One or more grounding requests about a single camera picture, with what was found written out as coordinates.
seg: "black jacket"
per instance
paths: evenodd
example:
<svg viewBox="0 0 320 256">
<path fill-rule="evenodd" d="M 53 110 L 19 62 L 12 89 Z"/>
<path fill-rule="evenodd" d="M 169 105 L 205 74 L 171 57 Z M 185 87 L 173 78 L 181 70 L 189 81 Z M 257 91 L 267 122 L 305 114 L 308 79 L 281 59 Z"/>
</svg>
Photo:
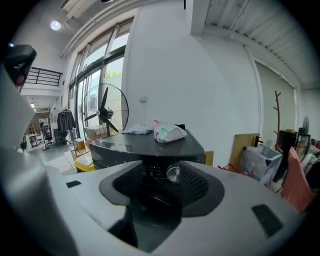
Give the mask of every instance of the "black jacket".
<svg viewBox="0 0 320 256">
<path fill-rule="evenodd" d="M 76 128 L 76 122 L 71 111 L 60 112 L 56 120 L 58 131 L 65 138 L 68 135 L 68 130 Z"/>
</svg>

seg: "black railing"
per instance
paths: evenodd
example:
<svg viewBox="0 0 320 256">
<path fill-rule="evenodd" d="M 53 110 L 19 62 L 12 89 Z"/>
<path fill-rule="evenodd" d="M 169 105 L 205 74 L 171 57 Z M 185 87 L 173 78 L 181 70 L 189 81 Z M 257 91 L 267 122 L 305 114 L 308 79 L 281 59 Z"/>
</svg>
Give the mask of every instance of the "black railing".
<svg viewBox="0 0 320 256">
<path fill-rule="evenodd" d="M 62 73 L 43 68 L 32 67 L 25 80 L 28 84 L 59 86 Z"/>
</svg>

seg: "pink cloth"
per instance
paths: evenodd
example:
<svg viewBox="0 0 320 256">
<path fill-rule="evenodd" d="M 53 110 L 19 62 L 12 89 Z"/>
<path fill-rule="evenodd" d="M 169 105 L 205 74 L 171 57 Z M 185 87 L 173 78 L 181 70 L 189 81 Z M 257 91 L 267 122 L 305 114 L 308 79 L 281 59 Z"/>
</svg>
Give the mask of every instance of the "pink cloth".
<svg viewBox="0 0 320 256">
<path fill-rule="evenodd" d="M 297 152 L 290 148 L 288 157 L 288 174 L 281 191 L 283 199 L 287 200 L 301 213 L 316 197 L 306 180 Z"/>
</svg>

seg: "small desk fan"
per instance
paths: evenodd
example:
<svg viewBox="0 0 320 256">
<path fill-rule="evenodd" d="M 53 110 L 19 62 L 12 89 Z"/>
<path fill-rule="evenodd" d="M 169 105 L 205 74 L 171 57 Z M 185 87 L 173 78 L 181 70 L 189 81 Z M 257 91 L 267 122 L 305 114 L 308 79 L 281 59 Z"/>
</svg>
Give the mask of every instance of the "small desk fan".
<svg viewBox="0 0 320 256">
<path fill-rule="evenodd" d="M 101 104 L 98 102 L 102 90 Z M 103 139 L 122 132 L 128 122 L 128 102 L 123 92 L 108 83 L 96 85 L 88 91 L 81 105 L 84 131 L 92 140 Z"/>
</svg>

